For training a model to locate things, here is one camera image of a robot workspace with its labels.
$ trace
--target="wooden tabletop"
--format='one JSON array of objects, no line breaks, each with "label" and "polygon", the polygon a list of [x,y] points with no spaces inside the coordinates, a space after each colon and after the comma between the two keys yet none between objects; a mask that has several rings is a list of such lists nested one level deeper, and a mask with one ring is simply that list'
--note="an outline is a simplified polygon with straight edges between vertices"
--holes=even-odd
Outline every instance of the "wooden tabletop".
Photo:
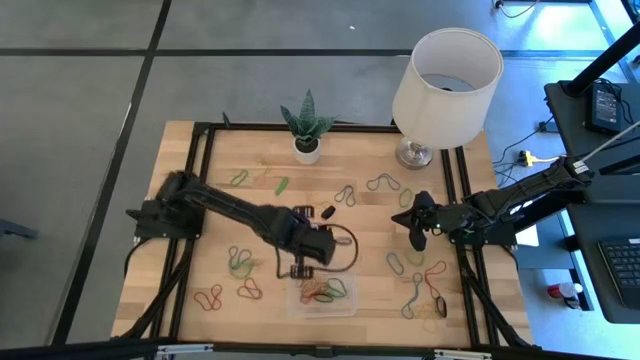
[{"label": "wooden tabletop", "polygon": [[[149,196],[155,195],[169,171],[184,168],[193,122],[167,123],[160,145]],[[411,245],[408,230],[395,225],[390,217],[402,210],[400,191],[382,183],[376,191],[366,182],[386,172],[400,182],[402,189],[415,194],[427,190],[436,202],[446,204],[440,153],[434,152],[432,163],[422,170],[401,167],[394,151],[401,134],[331,132],[322,138],[322,155],[314,165],[299,164],[292,152],[291,134],[285,131],[216,131],[207,183],[255,204],[293,207],[314,204],[319,213],[325,202],[336,206],[331,223],[351,229],[360,243],[356,265],[349,271],[355,282],[357,309],[353,316],[299,318],[288,307],[288,281],[275,276],[273,247],[264,243],[249,228],[221,215],[207,212],[205,228],[196,242],[185,297],[179,339],[204,342],[334,344],[410,347],[468,347],[469,336],[464,312],[459,270],[454,247],[444,236],[428,235],[426,260],[413,266],[405,258]],[[472,191],[495,188],[488,145],[484,133],[465,146]],[[456,193],[462,190],[455,156],[451,153]],[[238,187],[231,179],[247,170],[247,179]],[[284,192],[275,189],[283,177],[289,178]],[[356,205],[336,203],[334,195],[345,185],[355,189]],[[228,269],[229,248],[250,249],[254,268],[251,276],[263,291],[263,298],[239,297],[243,284]],[[167,240],[154,239],[138,249],[131,259],[113,326],[113,335],[128,330],[156,295],[165,259]],[[520,283],[513,259],[499,247],[484,248],[491,295],[507,321],[525,340],[531,340]],[[395,252],[405,267],[396,275],[387,264],[386,255]],[[353,256],[352,247],[338,247],[331,267],[340,267]],[[446,319],[419,309],[432,304],[424,281],[413,304],[416,314],[411,320],[401,315],[401,308],[414,295],[412,275],[442,260],[447,269],[431,276],[448,304]],[[284,255],[284,264],[291,262]],[[208,292],[220,284],[222,307],[204,311],[194,300],[199,291]],[[173,298],[167,302],[161,334],[168,333],[168,319]],[[481,340],[487,342],[482,306],[476,299],[476,316]]]}]

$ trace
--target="black desk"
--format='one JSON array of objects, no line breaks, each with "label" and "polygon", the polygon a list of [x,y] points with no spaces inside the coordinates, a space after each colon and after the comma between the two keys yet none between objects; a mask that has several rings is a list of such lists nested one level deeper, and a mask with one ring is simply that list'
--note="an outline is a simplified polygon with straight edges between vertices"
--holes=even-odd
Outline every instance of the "black desk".
[{"label": "black desk", "polygon": [[[632,100],[632,97],[640,98],[640,90],[625,85],[622,87],[623,98],[631,104],[634,119],[640,120],[640,116],[636,115],[640,114],[640,104]],[[584,98],[566,96],[559,84],[547,84],[544,89],[569,155],[589,152],[609,139],[583,127],[582,123],[587,114]],[[599,168],[635,154],[640,154],[640,141],[599,153],[589,160],[587,165]],[[613,280],[597,248],[598,241],[640,237],[640,204],[606,203],[606,199],[625,199],[630,191],[640,191],[640,176],[597,174],[593,184],[585,192],[585,197],[591,203],[570,205],[567,211],[605,318],[613,323],[640,324],[640,311],[628,309],[620,302]]]}]

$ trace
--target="white pot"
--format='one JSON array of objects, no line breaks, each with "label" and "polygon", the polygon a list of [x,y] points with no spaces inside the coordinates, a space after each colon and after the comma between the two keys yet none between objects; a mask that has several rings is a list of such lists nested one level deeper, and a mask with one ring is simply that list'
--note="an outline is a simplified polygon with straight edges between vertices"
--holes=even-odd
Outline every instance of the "white pot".
[{"label": "white pot", "polygon": [[292,145],[293,152],[296,154],[296,159],[298,159],[301,164],[311,165],[314,162],[318,161],[318,158],[320,158],[320,148],[322,147],[322,141],[320,139],[318,139],[318,147],[310,153],[303,153],[298,150],[298,148],[296,147],[295,138],[293,138]]}]

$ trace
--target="lamp base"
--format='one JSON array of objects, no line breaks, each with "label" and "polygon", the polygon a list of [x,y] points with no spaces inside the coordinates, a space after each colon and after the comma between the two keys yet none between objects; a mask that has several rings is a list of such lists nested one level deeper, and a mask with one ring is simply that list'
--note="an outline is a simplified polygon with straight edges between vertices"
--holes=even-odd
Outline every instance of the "lamp base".
[{"label": "lamp base", "polygon": [[405,137],[400,140],[396,148],[396,159],[407,169],[423,169],[433,159],[433,151]]}]

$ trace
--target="table lamp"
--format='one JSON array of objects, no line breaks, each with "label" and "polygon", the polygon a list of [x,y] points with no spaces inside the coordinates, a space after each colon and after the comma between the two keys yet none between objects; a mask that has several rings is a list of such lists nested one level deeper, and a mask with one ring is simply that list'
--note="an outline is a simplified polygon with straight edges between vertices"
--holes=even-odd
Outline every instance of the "table lamp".
[{"label": "table lamp", "polygon": [[503,68],[495,44],[475,31],[441,29],[420,39],[393,100],[393,119],[405,136],[396,149],[400,164],[420,169],[431,162],[432,149],[471,141]]}]

